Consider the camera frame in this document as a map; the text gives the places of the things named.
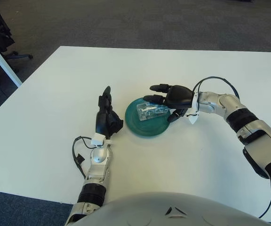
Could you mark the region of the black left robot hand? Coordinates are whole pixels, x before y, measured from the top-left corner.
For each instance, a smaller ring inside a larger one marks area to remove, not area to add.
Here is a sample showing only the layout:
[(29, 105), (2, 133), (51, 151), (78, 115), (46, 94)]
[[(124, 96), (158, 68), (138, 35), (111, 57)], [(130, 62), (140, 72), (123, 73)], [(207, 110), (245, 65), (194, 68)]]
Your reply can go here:
[(98, 99), (99, 111), (96, 114), (96, 133), (102, 134), (110, 139), (114, 133), (123, 128), (123, 120), (112, 108), (111, 87), (107, 86)]

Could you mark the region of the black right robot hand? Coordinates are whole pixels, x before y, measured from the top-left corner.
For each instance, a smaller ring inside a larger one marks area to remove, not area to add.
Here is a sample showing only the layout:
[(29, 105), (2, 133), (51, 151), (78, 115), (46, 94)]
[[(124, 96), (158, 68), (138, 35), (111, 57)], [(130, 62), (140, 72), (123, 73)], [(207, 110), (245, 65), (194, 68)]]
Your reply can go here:
[(167, 118), (169, 123), (183, 117), (186, 111), (191, 108), (193, 92), (187, 87), (159, 84), (150, 86), (150, 90), (166, 94), (165, 97), (162, 95), (147, 95), (143, 97), (143, 100), (167, 106), (169, 109), (174, 109), (171, 115)]

